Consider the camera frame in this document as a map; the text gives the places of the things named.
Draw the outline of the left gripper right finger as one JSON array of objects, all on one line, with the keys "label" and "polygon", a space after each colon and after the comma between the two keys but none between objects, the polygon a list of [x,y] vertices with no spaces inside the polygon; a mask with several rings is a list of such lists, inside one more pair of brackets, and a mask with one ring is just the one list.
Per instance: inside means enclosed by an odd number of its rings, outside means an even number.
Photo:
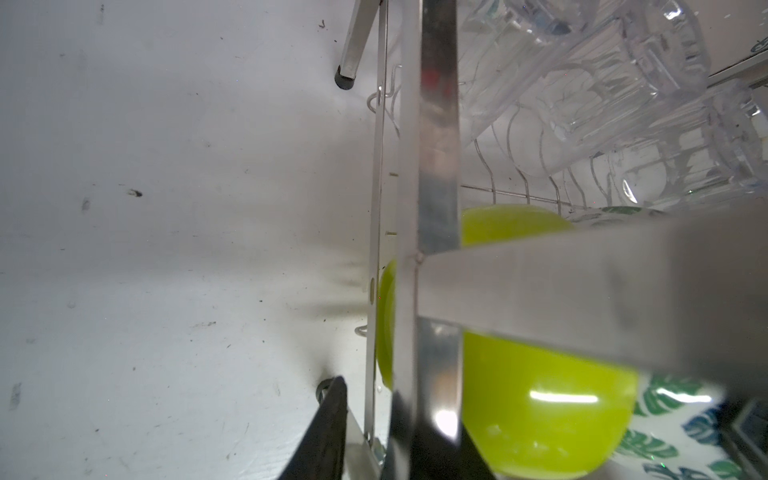
[{"label": "left gripper right finger", "polygon": [[459,423],[458,434],[458,444],[455,444],[435,427],[419,425],[411,447],[410,478],[494,480],[494,474],[462,423]]}]

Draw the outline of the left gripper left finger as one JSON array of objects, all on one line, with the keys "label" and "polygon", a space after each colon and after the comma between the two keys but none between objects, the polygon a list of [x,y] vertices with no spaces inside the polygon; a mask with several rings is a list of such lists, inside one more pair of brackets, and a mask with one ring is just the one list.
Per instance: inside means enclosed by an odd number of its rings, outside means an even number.
[{"label": "left gripper left finger", "polygon": [[339,480],[344,471],[347,385],[341,376],[324,380],[325,396],[297,449],[279,476],[283,479]]}]

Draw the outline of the lime green bowl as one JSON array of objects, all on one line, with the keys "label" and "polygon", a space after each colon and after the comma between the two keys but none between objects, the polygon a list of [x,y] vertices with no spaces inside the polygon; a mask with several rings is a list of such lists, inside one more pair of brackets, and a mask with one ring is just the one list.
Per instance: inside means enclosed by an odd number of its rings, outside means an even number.
[{"label": "lime green bowl", "polygon": [[[463,248],[575,229],[544,208],[499,204],[462,213]],[[383,270],[376,355],[392,387],[396,262]],[[639,376],[633,370],[512,341],[464,333],[462,420],[494,473],[575,479],[616,450],[630,423]]]}]

